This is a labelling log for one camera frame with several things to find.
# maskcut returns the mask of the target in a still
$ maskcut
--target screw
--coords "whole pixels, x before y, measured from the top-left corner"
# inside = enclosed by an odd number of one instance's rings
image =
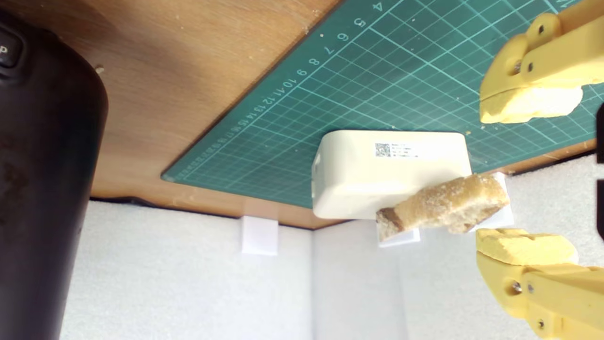
[[[522,293],[522,286],[520,286],[519,282],[514,281],[514,283],[512,284],[512,288],[514,288],[516,292]]]

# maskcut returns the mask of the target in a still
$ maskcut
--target white plastic clip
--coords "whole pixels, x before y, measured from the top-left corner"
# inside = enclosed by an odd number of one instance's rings
[[[267,218],[243,216],[241,253],[277,256],[279,223]]]

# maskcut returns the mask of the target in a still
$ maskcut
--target white box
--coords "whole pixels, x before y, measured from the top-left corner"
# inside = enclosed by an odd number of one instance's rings
[[[426,186],[471,174],[466,138],[457,132],[334,131],[312,165],[313,211],[374,220]]]

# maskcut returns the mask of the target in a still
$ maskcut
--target wooden surface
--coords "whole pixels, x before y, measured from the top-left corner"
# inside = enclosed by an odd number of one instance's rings
[[[337,221],[159,176],[337,0],[0,0],[104,68],[110,112],[92,195],[310,229]],[[593,143],[518,166],[521,171]]]

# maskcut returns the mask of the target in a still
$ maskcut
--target green cutting mat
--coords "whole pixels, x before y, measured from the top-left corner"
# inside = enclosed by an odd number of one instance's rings
[[[593,138],[602,86],[585,87],[568,117],[478,120],[494,55],[537,15],[573,2],[347,0],[163,179],[311,207],[311,164],[334,130],[462,132],[475,172]]]

